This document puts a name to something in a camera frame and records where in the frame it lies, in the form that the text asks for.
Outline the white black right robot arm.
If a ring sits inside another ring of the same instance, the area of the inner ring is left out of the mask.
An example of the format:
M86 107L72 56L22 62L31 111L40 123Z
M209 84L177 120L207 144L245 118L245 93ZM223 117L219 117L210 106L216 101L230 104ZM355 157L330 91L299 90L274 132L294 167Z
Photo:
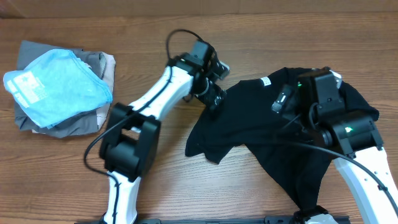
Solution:
M384 142L370 114L348 109L342 77L328 67L283 85L272 110L293 117L314 139L312 149L332 156L365 223L397 223L397 187Z

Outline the black t-shirt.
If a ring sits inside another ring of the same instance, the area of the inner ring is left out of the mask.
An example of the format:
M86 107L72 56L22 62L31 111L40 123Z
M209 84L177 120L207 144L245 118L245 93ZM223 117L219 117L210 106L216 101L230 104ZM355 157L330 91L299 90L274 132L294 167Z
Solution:
M313 138L300 124L271 110L282 86L307 72L306 68L284 67L227 89L219 114L204 110L200 115L187 139L185 155L204 154L218 164L233 147L245 145L299 209L315 207L330 156L286 145L286 141L312 145Z

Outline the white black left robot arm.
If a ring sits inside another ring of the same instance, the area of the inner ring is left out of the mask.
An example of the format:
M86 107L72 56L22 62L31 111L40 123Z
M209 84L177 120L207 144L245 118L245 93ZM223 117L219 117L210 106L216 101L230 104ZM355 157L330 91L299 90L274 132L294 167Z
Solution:
M134 223L141 179L153 164L161 123L174 105L193 93L215 110L226 96L215 81L229 74L212 56L204 62L184 53L169 60L158 82L130 105L114 105L99 150L109 177L108 209L100 223Z

